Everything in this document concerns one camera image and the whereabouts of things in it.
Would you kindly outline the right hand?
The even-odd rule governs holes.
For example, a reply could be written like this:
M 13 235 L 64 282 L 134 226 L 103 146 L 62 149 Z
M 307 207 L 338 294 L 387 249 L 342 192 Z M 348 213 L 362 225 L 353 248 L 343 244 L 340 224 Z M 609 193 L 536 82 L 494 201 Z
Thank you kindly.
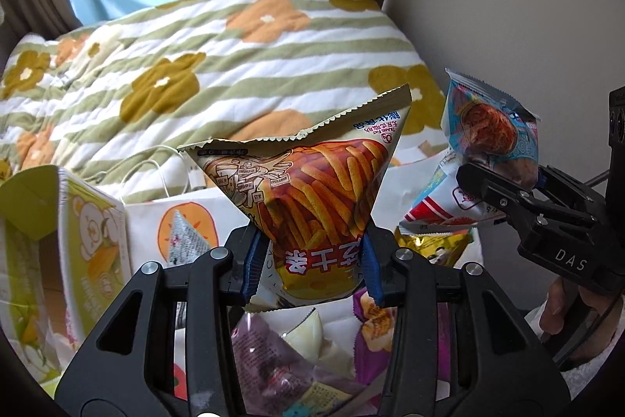
M 623 305 L 621 294 L 599 295 L 557 277 L 539 317 L 556 365 L 565 369 L 602 353 L 616 334 Z

